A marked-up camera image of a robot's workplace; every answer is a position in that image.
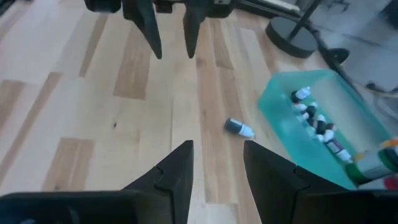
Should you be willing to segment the large red food coloring bottle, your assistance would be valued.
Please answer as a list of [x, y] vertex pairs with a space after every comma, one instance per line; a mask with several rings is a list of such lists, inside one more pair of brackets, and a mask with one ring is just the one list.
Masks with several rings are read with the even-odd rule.
[[398, 190], [398, 175], [392, 175], [384, 178], [383, 184], [387, 190]]

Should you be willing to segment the small teal food coloring bottle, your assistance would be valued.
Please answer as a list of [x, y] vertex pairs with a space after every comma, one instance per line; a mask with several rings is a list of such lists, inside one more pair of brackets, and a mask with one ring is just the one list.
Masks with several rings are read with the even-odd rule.
[[238, 134], [245, 138], [253, 138], [255, 136], [255, 133], [251, 127], [233, 118], [228, 118], [225, 121], [224, 129], [230, 133]]

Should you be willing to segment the white globe lamp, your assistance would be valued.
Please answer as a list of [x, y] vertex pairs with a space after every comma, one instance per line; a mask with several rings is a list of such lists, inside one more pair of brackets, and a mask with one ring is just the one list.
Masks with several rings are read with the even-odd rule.
[[298, 22], [280, 16], [271, 19], [265, 29], [270, 41], [293, 57], [309, 58], [318, 48], [318, 43], [305, 24], [321, 1], [313, 0]]

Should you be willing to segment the small purple food coloring bottle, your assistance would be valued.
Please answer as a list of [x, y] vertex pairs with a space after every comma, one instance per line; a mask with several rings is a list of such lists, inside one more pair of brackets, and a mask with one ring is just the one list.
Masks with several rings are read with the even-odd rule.
[[331, 139], [326, 143], [327, 148], [345, 164], [353, 163], [351, 154], [335, 139]]

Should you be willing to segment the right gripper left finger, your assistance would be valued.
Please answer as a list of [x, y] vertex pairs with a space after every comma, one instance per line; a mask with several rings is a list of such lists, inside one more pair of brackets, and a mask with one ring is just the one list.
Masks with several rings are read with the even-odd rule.
[[193, 188], [194, 146], [186, 140], [127, 185], [134, 193], [133, 224], [187, 224]]

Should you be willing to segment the large yellow food coloring bottle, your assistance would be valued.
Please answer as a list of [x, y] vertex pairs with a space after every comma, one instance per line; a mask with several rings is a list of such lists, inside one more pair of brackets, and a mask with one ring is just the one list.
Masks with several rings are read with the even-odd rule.
[[387, 148], [387, 147], [398, 147], [398, 138], [395, 139], [388, 139], [386, 141], [383, 141], [381, 143], [381, 148]]

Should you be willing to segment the green translucent plastic bin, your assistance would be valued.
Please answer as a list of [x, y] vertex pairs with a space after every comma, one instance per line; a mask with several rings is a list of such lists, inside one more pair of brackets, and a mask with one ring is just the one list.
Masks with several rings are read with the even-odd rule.
[[395, 134], [333, 70], [279, 72], [272, 76], [258, 105], [293, 162], [346, 189], [355, 189], [342, 161], [310, 132], [309, 124], [292, 103], [291, 93], [304, 87], [309, 87], [310, 95], [302, 102], [317, 103], [317, 114], [336, 126], [335, 137], [352, 156], [378, 149]]

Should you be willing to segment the small red food coloring bottle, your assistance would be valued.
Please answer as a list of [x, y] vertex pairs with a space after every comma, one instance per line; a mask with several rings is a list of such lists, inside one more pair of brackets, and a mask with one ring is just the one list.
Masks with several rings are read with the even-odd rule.
[[323, 141], [324, 142], [328, 142], [329, 140], [334, 138], [336, 132], [336, 126], [334, 123], [328, 123], [326, 125], [326, 130], [325, 133], [323, 135]]

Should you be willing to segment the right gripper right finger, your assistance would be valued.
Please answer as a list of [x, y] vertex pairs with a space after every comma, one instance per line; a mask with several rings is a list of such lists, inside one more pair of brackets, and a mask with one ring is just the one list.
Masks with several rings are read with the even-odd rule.
[[262, 224], [349, 224], [330, 198], [311, 194], [344, 192], [343, 187], [290, 162], [260, 144], [244, 142], [244, 165]]

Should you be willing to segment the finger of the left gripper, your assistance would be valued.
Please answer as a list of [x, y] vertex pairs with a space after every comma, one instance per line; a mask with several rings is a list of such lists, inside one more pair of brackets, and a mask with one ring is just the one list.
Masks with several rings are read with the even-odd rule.
[[183, 30], [189, 58], [195, 55], [200, 24], [205, 20], [207, 4], [207, 0], [186, 0], [185, 2]]
[[142, 32], [158, 59], [162, 58], [162, 44], [152, 0], [122, 0], [123, 16], [133, 21]]

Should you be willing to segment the large green food coloring bottle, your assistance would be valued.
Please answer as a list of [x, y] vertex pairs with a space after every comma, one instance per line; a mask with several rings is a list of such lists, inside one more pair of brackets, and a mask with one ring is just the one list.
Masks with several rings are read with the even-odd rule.
[[353, 163], [345, 165], [345, 171], [356, 185], [398, 173], [398, 147], [364, 152]]

